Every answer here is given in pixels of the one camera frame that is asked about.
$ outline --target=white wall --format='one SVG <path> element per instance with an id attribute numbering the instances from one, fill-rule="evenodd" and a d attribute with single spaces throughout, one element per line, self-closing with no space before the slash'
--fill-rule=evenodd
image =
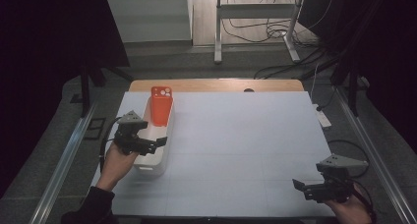
<path id="1" fill-rule="evenodd" d="M 187 0 L 107 0 L 123 42 L 191 40 Z"/>

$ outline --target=white box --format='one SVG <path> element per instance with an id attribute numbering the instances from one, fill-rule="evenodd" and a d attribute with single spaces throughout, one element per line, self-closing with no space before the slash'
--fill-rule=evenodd
<path id="1" fill-rule="evenodd" d="M 150 176 L 160 176 L 165 172 L 166 163 L 169 153 L 169 145 L 171 142 L 172 129 L 174 126 L 174 102 L 172 101 L 171 111 L 168 119 L 167 127 L 157 127 L 152 123 L 150 112 L 150 98 L 147 102 L 147 107 L 144 113 L 144 120 L 148 122 L 146 129 L 140 130 L 138 136 L 141 139 L 157 140 L 159 138 L 168 137 L 165 146 L 156 149 L 155 154 L 148 153 L 146 156 L 139 155 L 135 162 L 134 167 L 138 169 L 140 174 Z"/>

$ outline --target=white desk frame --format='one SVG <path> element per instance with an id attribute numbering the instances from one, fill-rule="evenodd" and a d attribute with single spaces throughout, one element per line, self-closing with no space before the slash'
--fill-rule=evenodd
<path id="1" fill-rule="evenodd" d="M 214 63 L 221 63 L 221 31 L 222 19 L 291 19 L 288 31 L 283 37 L 291 59 L 294 63 L 300 62 L 300 57 L 294 48 L 292 33 L 300 14 L 303 0 L 296 0 L 295 4 L 225 4 L 217 0 Z"/>

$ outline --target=table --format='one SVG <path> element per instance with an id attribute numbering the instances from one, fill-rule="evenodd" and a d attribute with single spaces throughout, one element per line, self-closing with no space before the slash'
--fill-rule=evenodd
<path id="1" fill-rule="evenodd" d="M 292 178 L 322 183 L 315 164 L 330 155 L 299 81 L 134 81 L 118 116 L 143 114 L 152 85 L 173 89 L 167 170 L 155 178 L 132 169 L 113 190 L 116 215 L 333 216 L 292 185 Z M 248 87 L 255 93 L 243 92 Z M 98 178 L 97 170 L 91 184 Z"/>

